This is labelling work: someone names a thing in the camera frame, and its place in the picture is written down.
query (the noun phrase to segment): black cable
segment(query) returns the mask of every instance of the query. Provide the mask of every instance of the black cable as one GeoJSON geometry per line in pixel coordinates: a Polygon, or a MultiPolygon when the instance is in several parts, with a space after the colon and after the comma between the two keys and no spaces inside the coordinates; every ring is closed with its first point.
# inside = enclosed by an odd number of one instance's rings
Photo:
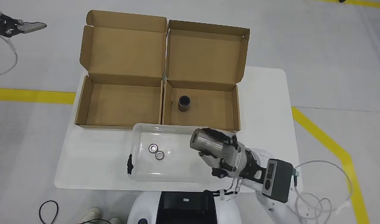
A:
{"type": "Polygon", "coordinates": [[[38,215],[40,216],[40,220],[41,220],[42,224],[46,224],[46,222],[44,222],[44,221],[42,220],[42,217],[41,217],[41,209],[42,209],[42,207],[43,207],[46,203],[55,203],[55,206],[57,207],[57,211],[55,212],[55,216],[54,216],[54,218],[53,218],[53,221],[50,223],[50,224],[53,224],[53,222],[55,221],[55,219],[56,219],[57,216],[58,216],[58,210],[59,210],[58,203],[57,203],[56,201],[54,201],[54,200],[49,200],[49,201],[46,201],[46,202],[44,202],[43,204],[41,204],[41,206],[40,206],[40,210],[38,211],[38,215]]]}
{"type": "Polygon", "coordinates": [[[112,224],[112,223],[110,223],[109,221],[104,220],[104,219],[101,219],[101,218],[95,218],[95,219],[88,220],[88,221],[86,221],[86,222],[81,222],[81,223],[78,223],[78,224],[94,223],[93,220],[102,220],[102,221],[104,221],[104,222],[107,222],[107,223],[109,223],[109,224],[112,224]]]}
{"type": "MultiPolygon", "coordinates": [[[[49,201],[46,201],[46,202],[44,202],[43,204],[41,204],[40,209],[39,209],[39,211],[38,211],[38,215],[40,216],[40,220],[41,220],[42,224],[47,224],[46,222],[44,222],[44,220],[43,220],[42,217],[41,217],[41,209],[42,209],[42,207],[43,207],[46,203],[55,203],[55,206],[57,207],[56,212],[55,212],[55,216],[54,216],[54,218],[53,218],[53,221],[50,223],[50,224],[53,224],[53,222],[55,221],[55,219],[56,219],[57,216],[58,216],[59,206],[58,206],[58,203],[57,203],[56,201],[54,201],[54,200],[49,200],[49,201]]],[[[95,223],[93,222],[94,220],[102,220],[102,221],[104,221],[104,222],[107,222],[108,224],[111,224],[109,221],[104,220],[104,219],[101,219],[101,218],[95,218],[95,219],[88,220],[88,221],[86,221],[86,222],[81,222],[81,223],[78,223],[78,224],[85,224],[85,223],[93,223],[93,224],[95,224],[95,223]]]]}

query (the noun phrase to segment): dark cylinder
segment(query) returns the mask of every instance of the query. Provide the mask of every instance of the dark cylinder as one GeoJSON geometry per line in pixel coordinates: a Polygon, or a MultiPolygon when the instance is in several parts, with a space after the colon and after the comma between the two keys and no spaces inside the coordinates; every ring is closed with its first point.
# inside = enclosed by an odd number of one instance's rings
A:
{"type": "Polygon", "coordinates": [[[181,112],[186,112],[190,108],[190,98],[186,95],[183,95],[178,100],[178,109],[181,112]]]}

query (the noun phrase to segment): clear plastic box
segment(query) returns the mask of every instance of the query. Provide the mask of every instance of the clear plastic box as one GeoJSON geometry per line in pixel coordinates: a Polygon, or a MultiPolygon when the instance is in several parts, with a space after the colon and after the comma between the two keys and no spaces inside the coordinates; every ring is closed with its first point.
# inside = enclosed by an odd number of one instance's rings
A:
{"type": "Polygon", "coordinates": [[[137,181],[172,181],[205,183],[210,180],[211,168],[190,148],[191,135],[197,127],[136,124],[132,136],[130,177],[137,181]],[[157,160],[150,153],[150,144],[164,152],[157,160]]]}

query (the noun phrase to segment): box lid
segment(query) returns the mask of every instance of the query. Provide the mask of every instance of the box lid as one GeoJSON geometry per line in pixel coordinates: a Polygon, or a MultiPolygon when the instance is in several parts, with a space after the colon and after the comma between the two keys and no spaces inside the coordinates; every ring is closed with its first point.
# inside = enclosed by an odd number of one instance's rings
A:
{"type": "Polygon", "coordinates": [[[80,63],[89,74],[162,78],[165,17],[91,10],[86,22],[80,63]]]}
{"type": "Polygon", "coordinates": [[[249,29],[170,20],[169,30],[169,80],[236,84],[243,79],[249,29]]]}

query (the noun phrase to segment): white tabletop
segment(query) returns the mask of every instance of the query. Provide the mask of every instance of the white tabletop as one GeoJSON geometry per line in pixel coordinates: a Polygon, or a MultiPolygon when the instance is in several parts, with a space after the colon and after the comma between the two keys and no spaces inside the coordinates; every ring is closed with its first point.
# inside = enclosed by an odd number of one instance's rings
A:
{"type": "MultiPolygon", "coordinates": [[[[88,190],[204,191],[227,188],[230,178],[208,184],[138,182],[126,173],[132,131],[85,129],[74,124],[82,81],[55,174],[57,188],[88,190]]],[[[285,72],[246,67],[238,84],[241,131],[237,139],[248,148],[270,152],[275,159],[299,164],[296,136],[285,72]]],[[[243,187],[241,192],[253,192],[243,187]]]]}

